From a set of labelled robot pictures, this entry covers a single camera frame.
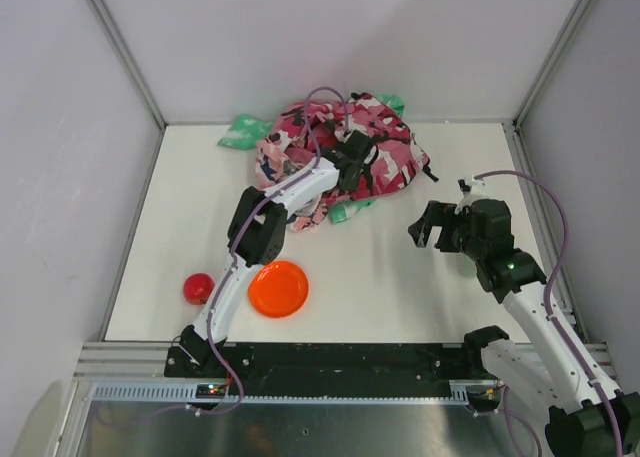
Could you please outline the pink camouflage cloth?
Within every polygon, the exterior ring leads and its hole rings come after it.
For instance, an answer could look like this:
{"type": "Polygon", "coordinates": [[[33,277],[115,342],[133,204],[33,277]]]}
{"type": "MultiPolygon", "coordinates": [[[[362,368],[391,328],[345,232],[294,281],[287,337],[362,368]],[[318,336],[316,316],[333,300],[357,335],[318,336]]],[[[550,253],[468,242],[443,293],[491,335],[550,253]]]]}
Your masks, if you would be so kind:
{"type": "Polygon", "coordinates": [[[345,142],[354,130],[370,137],[372,151],[357,189],[346,192],[334,188],[326,192],[323,196],[328,206],[396,193],[419,173],[430,172],[430,157],[402,117],[367,92],[351,94],[346,104],[339,100],[295,103],[276,119],[264,139],[326,149],[345,142]]]}

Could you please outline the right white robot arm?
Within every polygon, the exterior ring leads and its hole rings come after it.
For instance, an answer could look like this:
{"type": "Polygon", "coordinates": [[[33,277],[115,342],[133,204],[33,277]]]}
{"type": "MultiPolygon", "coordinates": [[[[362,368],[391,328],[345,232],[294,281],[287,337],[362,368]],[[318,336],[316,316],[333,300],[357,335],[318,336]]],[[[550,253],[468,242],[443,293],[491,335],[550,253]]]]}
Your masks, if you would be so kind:
{"type": "Polygon", "coordinates": [[[547,417],[547,445],[555,456],[626,456],[639,446],[639,395],[625,393],[600,366],[552,294],[555,273],[517,248],[506,202],[488,196],[483,176],[459,180],[457,203],[428,202],[409,226],[423,248],[433,229],[442,253],[466,256],[482,289],[529,338],[538,358],[524,356],[499,327],[470,332],[464,346],[473,368],[504,383],[547,417]]]}

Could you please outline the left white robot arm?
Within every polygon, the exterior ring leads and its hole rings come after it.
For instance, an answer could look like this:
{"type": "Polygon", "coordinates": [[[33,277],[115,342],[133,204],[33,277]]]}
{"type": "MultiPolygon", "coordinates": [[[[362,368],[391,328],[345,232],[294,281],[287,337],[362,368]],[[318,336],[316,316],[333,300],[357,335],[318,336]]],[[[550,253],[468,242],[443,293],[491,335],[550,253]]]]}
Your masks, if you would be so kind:
{"type": "Polygon", "coordinates": [[[224,273],[194,322],[186,326],[167,354],[167,376],[200,376],[224,364],[221,347],[233,317],[257,273],[284,246],[288,219],[323,193],[357,188],[373,144],[360,131],[323,149],[309,164],[265,190],[242,193],[227,236],[224,273]]]}

